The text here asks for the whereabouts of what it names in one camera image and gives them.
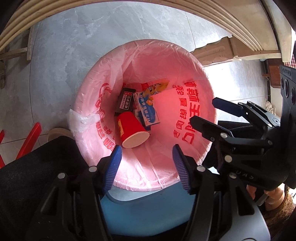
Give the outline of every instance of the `human hand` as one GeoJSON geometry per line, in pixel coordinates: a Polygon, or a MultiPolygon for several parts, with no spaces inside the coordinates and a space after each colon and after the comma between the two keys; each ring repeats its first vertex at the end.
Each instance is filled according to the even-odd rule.
{"type": "MultiPolygon", "coordinates": [[[[281,203],[285,198],[284,189],[285,189],[285,185],[282,183],[280,186],[278,186],[276,189],[272,191],[264,191],[264,193],[268,196],[268,198],[265,201],[266,211],[271,211],[281,205],[281,203]]],[[[253,200],[255,198],[256,190],[257,190],[256,187],[247,185],[247,191],[253,200]]]]}

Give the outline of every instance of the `pink trash bag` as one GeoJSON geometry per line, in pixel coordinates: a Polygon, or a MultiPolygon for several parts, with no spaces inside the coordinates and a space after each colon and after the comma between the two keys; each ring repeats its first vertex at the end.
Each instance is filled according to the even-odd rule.
{"type": "Polygon", "coordinates": [[[97,165],[121,144],[114,113],[123,86],[144,91],[164,79],[166,89],[153,95],[160,123],[151,126],[151,135],[142,145],[123,148],[114,181],[119,188],[153,191],[177,183],[175,144],[202,163],[211,143],[192,129],[189,119],[198,115],[217,123],[213,91],[202,65],[173,43],[146,39],[126,43],[91,68],[69,112],[69,127],[83,158],[89,166],[97,165]]]}

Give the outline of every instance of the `yellow label on cup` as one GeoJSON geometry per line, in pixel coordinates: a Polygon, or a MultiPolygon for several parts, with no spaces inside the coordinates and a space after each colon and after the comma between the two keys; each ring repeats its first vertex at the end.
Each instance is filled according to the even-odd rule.
{"type": "Polygon", "coordinates": [[[124,132],[123,132],[122,125],[121,125],[121,120],[118,121],[118,128],[119,128],[120,137],[122,137],[124,132]]]}

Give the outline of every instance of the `blue plastic stool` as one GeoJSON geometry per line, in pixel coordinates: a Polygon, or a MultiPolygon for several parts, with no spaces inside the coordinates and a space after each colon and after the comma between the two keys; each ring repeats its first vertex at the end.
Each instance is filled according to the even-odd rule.
{"type": "Polygon", "coordinates": [[[178,182],[148,196],[119,201],[107,193],[101,200],[111,234],[144,237],[170,230],[189,220],[195,195],[178,182]]]}

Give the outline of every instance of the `brown wooden cabinet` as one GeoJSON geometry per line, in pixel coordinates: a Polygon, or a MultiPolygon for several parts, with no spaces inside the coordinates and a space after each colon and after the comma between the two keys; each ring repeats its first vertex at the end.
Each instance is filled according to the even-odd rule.
{"type": "Polygon", "coordinates": [[[281,78],[279,75],[280,65],[284,65],[280,58],[270,58],[265,60],[266,74],[264,74],[263,76],[269,78],[270,85],[273,88],[281,87],[281,78]]]}

